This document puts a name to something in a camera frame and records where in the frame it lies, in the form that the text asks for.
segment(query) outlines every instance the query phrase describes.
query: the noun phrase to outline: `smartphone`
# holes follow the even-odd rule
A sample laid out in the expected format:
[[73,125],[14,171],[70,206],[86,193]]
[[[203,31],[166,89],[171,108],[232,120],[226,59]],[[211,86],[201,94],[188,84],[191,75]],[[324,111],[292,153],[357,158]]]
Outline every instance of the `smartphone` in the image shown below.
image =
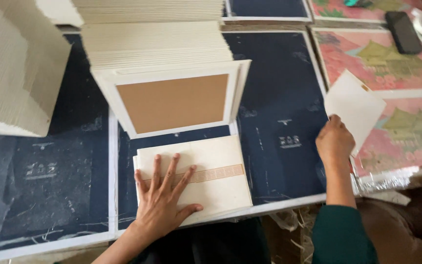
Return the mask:
[[407,13],[389,11],[385,13],[385,20],[400,54],[421,53],[421,41]]

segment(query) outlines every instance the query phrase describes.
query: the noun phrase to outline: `left hand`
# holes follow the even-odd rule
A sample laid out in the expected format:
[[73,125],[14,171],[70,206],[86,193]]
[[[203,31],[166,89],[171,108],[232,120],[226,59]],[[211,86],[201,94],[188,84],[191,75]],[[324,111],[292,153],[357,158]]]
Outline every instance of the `left hand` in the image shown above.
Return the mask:
[[141,172],[139,170],[135,171],[140,203],[137,218],[131,223],[129,228],[143,233],[144,238],[149,240],[150,243],[179,227],[192,213],[203,210],[200,204],[190,204],[182,210],[177,211],[177,202],[180,195],[196,170],[196,165],[192,165],[182,177],[179,184],[172,189],[172,182],[179,159],[180,154],[175,153],[164,181],[161,183],[161,156],[159,154],[156,155],[154,157],[154,173],[149,188],[141,178]]

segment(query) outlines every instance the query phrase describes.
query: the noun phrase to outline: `dark green sleeve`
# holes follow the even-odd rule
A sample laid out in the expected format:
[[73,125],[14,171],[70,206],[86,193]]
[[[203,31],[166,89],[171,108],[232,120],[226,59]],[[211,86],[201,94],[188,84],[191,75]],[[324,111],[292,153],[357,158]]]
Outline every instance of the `dark green sleeve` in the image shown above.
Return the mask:
[[353,207],[325,205],[312,229],[313,264],[377,264],[374,245]]

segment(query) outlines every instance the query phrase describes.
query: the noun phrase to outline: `brown cardboard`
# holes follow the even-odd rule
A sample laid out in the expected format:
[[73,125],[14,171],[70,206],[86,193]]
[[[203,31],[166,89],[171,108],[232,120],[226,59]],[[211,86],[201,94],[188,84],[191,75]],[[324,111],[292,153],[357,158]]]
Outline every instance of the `brown cardboard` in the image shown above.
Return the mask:
[[229,75],[117,85],[136,133],[222,121]]

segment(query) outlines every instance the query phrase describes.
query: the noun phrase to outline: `decorative tape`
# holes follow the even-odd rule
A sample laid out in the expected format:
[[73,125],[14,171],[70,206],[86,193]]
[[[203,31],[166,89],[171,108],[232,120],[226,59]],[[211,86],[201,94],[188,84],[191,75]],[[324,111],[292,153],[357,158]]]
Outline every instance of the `decorative tape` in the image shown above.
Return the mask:
[[[185,174],[177,174],[174,176],[172,181],[172,187],[177,186],[179,184],[180,180]],[[243,175],[243,166],[242,164],[239,165],[232,165],[227,167],[221,167],[217,169],[211,169],[206,171],[196,171],[193,176],[190,179],[189,183],[194,182],[202,182],[207,180],[214,180],[214,179],[220,179],[220,178],[226,178],[226,177],[232,177],[237,175]],[[164,181],[165,176],[160,178],[160,181]],[[151,180],[145,180],[144,181],[147,185],[147,187],[150,186]]]

